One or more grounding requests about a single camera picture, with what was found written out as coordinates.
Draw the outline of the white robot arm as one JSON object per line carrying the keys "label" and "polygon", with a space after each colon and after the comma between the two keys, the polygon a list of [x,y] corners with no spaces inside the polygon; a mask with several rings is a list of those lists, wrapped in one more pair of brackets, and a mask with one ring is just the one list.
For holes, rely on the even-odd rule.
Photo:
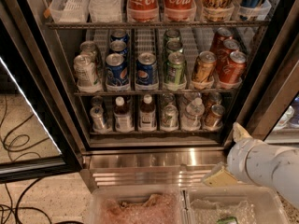
{"label": "white robot arm", "polygon": [[269,144],[251,136],[238,122],[233,124],[233,140],[225,163],[230,176],[275,190],[299,208],[299,148]]}

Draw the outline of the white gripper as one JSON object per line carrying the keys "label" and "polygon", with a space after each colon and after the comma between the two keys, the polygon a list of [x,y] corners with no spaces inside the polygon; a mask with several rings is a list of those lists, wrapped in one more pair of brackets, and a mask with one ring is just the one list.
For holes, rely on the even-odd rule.
{"label": "white gripper", "polygon": [[202,182],[209,187],[224,187],[236,185],[238,179],[245,183],[262,185],[265,142],[251,138],[248,131],[238,122],[233,124],[233,139],[235,145],[227,156],[229,171],[224,162],[219,162],[204,175]]}

